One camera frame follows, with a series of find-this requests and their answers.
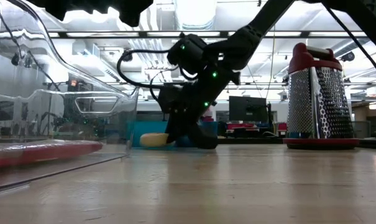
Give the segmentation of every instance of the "ceiling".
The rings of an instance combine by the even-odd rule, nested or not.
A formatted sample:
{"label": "ceiling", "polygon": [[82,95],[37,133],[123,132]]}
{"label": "ceiling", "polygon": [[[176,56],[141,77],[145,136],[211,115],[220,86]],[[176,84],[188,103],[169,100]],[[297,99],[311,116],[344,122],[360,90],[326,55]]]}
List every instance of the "ceiling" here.
{"label": "ceiling", "polygon": [[[258,1],[245,0],[155,0],[155,3],[141,14],[140,26],[131,28],[123,24],[119,19],[119,13],[109,8],[107,14],[94,12],[88,14],[83,11],[68,12],[63,21],[58,21],[43,9],[32,6],[43,20],[58,53],[70,64],[89,73],[97,79],[123,89],[124,85],[115,83],[117,76],[116,62],[124,49],[169,49],[178,41],[178,33],[183,29],[198,29],[205,31],[235,31],[250,22],[259,12]],[[343,23],[363,40],[363,46],[376,61],[376,46],[366,40],[363,33],[354,21],[343,12],[336,12]],[[17,24],[15,18],[10,23]],[[155,31],[156,38],[127,38],[132,32],[139,35],[150,35]],[[357,48],[349,48],[352,43],[343,29],[328,14],[321,4],[307,4],[301,1],[295,2],[289,10],[271,29],[267,37],[261,41],[248,66],[241,71],[241,82],[250,85],[240,87],[231,85],[229,90],[224,90],[219,99],[227,99],[229,95],[250,95],[268,99],[280,99],[280,93],[285,90],[282,85],[273,84],[271,81],[282,82],[287,74],[288,64],[292,56],[294,46],[303,42],[317,48],[331,48],[336,55],[346,54],[352,51],[355,60],[344,62],[344,75],[350,78],[352,83],[376,82],[376,71],[365,55]],[[303,31],[308,31],[305,38],[299,38]],[[223,39],[220,34],[199,33],[207,43]],[[72,49],[65,50],[66,45],[72,45]],[[80,55],[76,54],[75,47],[83,45],[90,54],[98,56],[99,62],[83,63]],[[107,68],[114,75],[108,75]],[[134,55],[131,62],[122,63],[122,71],[131,79],[139,82],[148,82],[161,69],[171,68],[166,55],[140,54]],[[179,71],[164,73],[158,76],[154,82],[180,82],[183,78]],[[357,96],[365,96],[366,89],[371,86],[355,85],[347,87],[347,91]],[[143,98],[149,98],[149,93],[144,91]]]}

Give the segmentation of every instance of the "desk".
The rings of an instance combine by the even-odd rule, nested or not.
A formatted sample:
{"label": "desk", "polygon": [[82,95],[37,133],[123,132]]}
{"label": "desk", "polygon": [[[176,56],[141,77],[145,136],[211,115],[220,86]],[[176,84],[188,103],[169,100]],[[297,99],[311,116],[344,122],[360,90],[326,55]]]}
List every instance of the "desk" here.
{"label": "desk", "polygon": [[376,224],[376,151],[133,152],[0,194],[0,224]]}

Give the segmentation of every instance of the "clear plastic bin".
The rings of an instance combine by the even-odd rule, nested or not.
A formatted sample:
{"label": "clear plastic bin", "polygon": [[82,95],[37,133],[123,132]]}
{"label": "clear plastic bin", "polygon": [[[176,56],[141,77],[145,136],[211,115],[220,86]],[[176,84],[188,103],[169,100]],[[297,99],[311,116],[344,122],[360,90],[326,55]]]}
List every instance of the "clear plastic bin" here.
{"label": "clear plastic bin", "polygon": [[25,2],[0,15],[0,189],[128,155],[137,89],[65,63]]}

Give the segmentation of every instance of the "ceiling duct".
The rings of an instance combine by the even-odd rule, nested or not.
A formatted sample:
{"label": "ceiling duct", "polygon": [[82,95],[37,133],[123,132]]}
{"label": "ceiling duct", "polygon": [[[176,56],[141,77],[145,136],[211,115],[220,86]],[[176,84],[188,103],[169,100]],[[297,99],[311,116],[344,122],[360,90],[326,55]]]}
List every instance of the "ceiling duct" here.
{"label": "ceiling duct", "polygon": [[[361,45],[365,45],[370,42],[370,39],[364,38],[364,39],[357,39]],[[334,56],[335,58],[339,58],[346,53],[349,53],[357,48],[357,44],[353,40],[345,40],[341,41],[340,43],[336,44],[332,47],[334,50]]]}
{"label": "ceiling duct", "polygon": [[211,30],[217,0],[173,0],[179,30]]}
{"label": "ceiling duct", "polygon": [[93,77],[103,77],[109,75],[116,82],[121,80],[115,69],[106,61],[101,60],[101,50],[94,43],[84,40],[76,40],[72,43],[73,55],[70,58],[73,64],[85,68],[89,75]]}
{"label": "ceiling duct", "polygon": [[351,75],[347,75],[346,78],[360,78],[360,77],[372,77],[374,74],[376,74],[375,68],[368,68],[364,71],[356,72]]}
{"label": "ceiling duct", "polygon": [[[141,13],[140,26],[129,27],[125,24],[121,29],[124,30],[158,30],[157,26],[157,7],[155,4],[149,7],[149,10]],[[161,41],[158,39],[133,39],[129,40],[133,49],[164,50]],[[144,68],[168,68],[168,61],[162,54],[137,53],[138,57],[144,64]]]}

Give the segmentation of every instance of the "ceiling light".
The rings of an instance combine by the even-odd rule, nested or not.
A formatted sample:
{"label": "ceiling light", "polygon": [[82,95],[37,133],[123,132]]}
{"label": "ceiling light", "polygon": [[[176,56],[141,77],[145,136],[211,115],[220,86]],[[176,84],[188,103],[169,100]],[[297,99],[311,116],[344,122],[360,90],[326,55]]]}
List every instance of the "ceiling light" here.
{"label": "ceiling light", "polygon": [[67,32],[69,37],[138,37],[138,32]]}
{"label": "ceiling light", "polygon": [[89,18],[91,15],[88,14],[88,12],[84,10],[74,10],[74,11],[68,11],[65,14],[65,18],[62,20],[63,23],[70,23],[73,20],[76,19],[83,19],[83,18]]}
{"label": "ceiling light", "polygon": [[115,10],[114,8],[112,7],[109,7],[108,8],[108,15],[111,16],[111,17],[116,17],[118,18],[120,16],[120,12]]}
{"label": "ceiling light", "polygon": [[298,37],[299,35],[301,35],[301,32],[268,32],[265,36],[266,37],[289,37],[289,36],[294,36],[294,37]]}
{"label": "ceiling light", "polygon": [[[194,34],[199,37],[219,37],[220,32],[200,32],[200,31],[193,31],[193,32],[183,32],[185,35]],[[179,37],[181,34],[180,31],[174,32],[148,32],[148,37]]]}
{"label": "ceiling light", "polygon": [[370,110],[376,110],[376,103],[369,104],[369,109]]}
{"label": "ceiling light", "polygon": [[59,34],[57,32],[49,32],[48,33],[50,37],[59,37]]}
{"label": "ceiling light", "polygon": [[217,2],[216,0],[175,0],[174,4],[180,25],[203,26],[214,19]]}
{"label": "ceiling light", "polygon": [[91,15],[91,20],[95,23],[103,23],[108,19],[107,14],[101,14],[97,10],[93,10],[93,14]]}
{"label": "ceiling light", "polygon": [[[39,34],[31,34],[25,29],[19,30],[19,31],[13,31],[12,35],[14,37],[21,37],[21,36],[26,36],[30,39],[44,39],[44,35],[39,33]],[[9,35],[9,32],[0,32],[0,39],[1,38],[10,38],[11,36]]]}
{"label": "ceiling light", "polygon": [[[355,37],[367,37],[365,32],[352,32]],[[312,36],[349,37],[347,32],[311,32]]]}
{"label": "ceiling light", "polygon": [[[209,39],[209,38],[204,38],[203,39],[207,44],[212,44],[212,43],[215,43],[215,42],[219,42],[219,41],[221,41],[221,40],[224,40],[224,39]],[[178,42],[179,40],[176,40],[176,39],[174,39],[174,40],[171,40],[171,43],[173,43],[173,44],[176,44],[177,42]]]}

